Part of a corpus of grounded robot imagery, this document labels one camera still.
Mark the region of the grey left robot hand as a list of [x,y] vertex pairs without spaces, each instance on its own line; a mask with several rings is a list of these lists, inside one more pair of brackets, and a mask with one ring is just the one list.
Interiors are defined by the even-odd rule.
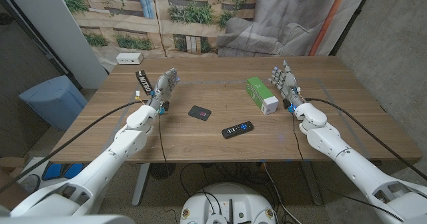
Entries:
[[155,84],[154,95],[147,102],[147,105],[154,108],[156,111],[160,110],[161,106],[168,102],[175,86],[179,83],[177,76],[177,69],[172,68],[166,71],[159,77]]

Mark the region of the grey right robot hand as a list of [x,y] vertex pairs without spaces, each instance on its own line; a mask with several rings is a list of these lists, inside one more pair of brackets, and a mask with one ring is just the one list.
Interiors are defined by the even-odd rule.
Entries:
[[294,112],[298,106],[306,102],[286,60],[283,61],[283,69],[278,67],[272,69],[272,74],[268,81],[280,91],[285,101],[284,106],[290,112]]

